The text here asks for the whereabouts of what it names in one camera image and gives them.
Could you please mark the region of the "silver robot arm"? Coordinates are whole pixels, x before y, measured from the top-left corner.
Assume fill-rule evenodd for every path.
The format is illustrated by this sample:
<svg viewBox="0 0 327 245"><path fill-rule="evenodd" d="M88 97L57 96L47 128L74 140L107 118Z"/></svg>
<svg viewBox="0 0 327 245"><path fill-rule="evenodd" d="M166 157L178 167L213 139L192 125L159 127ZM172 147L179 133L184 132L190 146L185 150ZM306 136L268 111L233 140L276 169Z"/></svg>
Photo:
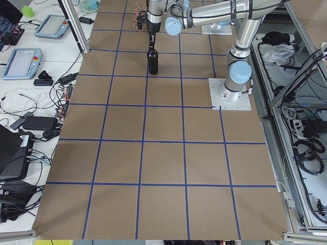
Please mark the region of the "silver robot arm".
<svg viewBox="0 0 327 245"><path fill-rule="evenodd" d="M263 18L284 1L216 1L211 5L190 8L189 1L148 1L147 30L150 35L149 49L154 48L155 35L159 32L162 15L167 14L165 31L177 36L183 29L218 24L229 26L236 20L241 25L235 43L227 53L228 76L219 87L219 96L233 102L241 97L243 87L249 81L252 69L247 60L250 46Z"/></svg>

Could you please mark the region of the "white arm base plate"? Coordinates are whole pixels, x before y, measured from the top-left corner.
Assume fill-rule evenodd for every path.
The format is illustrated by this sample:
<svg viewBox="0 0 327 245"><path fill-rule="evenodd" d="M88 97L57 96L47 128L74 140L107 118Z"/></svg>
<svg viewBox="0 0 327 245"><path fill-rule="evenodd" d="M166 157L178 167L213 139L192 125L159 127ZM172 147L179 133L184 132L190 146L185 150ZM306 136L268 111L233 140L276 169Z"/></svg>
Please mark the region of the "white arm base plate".
<svg viewBox="0 0 327 245"><path fill-rule="evenodd" d="M232 35L231 24L220 25L218 23L201 26L202 34L207 35Z"/></svg>
<svg viewBox="0 0 327 245"><path fill-rule="evenodd" d="M213 110L251 110L251 103L246 85L243 85L241 91L231 92L225 88L225 79L223 78L209 78L208 84Z"/></svg>

